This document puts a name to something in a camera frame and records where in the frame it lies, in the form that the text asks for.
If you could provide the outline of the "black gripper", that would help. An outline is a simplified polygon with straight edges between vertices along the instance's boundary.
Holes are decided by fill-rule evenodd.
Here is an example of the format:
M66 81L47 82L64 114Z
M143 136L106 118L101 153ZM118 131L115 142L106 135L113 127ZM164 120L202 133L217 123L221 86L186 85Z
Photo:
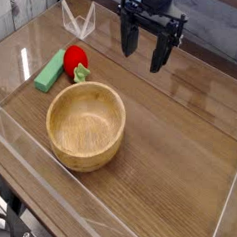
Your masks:
M181 44L188 17L175 6L173 0L122 0L121 6L121 49L126 57L138 47L139 28L135 13L163 27L156 34L157 44L150 66L150 72L157 73L167 63L173 46Z

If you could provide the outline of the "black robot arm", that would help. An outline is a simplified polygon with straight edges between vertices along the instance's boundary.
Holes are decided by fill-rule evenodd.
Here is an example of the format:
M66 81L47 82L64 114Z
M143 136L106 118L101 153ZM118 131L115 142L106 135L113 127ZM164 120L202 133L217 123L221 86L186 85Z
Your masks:
M139 29L157 37L150 72L157 73L169 60L174 47L181 45L188 17L173 0L121 0L118 6L122 52L129 57L138 48Z

